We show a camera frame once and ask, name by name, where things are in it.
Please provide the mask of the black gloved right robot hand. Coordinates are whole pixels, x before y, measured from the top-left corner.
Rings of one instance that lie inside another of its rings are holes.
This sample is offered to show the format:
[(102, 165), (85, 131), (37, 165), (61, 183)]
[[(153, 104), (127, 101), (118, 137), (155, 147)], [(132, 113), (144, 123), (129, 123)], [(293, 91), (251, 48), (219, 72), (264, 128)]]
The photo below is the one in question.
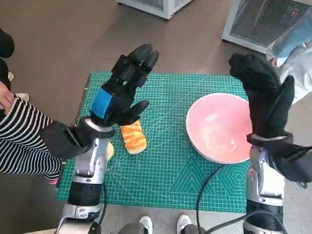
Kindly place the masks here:
[(285, 134), (289, 109), (294, 99), (294, 77), (281, 82), (263, 59), (253, 54), (232, 54), (230, 75), (242, 82), (247, 94), (253, 134), (264, 138)]

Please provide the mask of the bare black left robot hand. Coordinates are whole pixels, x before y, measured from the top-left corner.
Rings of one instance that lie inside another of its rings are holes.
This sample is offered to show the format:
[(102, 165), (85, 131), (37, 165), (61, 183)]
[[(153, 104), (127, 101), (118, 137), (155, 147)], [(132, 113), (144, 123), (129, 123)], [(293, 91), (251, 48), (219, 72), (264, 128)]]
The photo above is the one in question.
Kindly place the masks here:
[(121, 55), (111, 70), (110, 78), (93, 100), (92, 122), (103, 127), (136, 122), (149, 105), (147, 100), (132, 105), (136, 90), (145, 84), (158, 58), (159, 52), (154, 51), (150, 43), (139, 46), (127, 56)]

